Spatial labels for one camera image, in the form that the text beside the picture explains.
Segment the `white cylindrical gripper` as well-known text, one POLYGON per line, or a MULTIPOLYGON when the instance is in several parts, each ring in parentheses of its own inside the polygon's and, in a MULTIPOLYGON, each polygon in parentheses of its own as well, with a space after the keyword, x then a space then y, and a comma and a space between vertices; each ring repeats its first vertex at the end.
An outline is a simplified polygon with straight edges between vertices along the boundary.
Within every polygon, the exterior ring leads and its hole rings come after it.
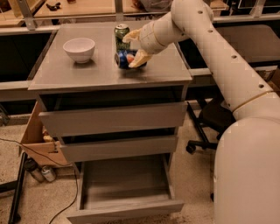
POLYGON ((140 67, 151 59, 152 54, 158 54, 167 47, 160 42, 160 39, 166 34, 167 28, 166 22, 151 21, 142 29, 130 31, 122 38, 123 43, 139 40, 142 48, 136 52, 135 58, 129 63, 130 68, 140 67))

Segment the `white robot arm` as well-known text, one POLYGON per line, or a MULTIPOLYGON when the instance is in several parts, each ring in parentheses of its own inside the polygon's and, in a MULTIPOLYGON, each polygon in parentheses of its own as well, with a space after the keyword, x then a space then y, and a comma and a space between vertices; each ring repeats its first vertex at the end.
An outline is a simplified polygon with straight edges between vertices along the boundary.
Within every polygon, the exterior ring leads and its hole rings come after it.
POLYGON ((280 224, 280 97, 215 30, 203 0, 173 0, 159 20, 129 32, 140 67, 169 44, 191 39, 233 113, 217 146, 214 224, 280 224))

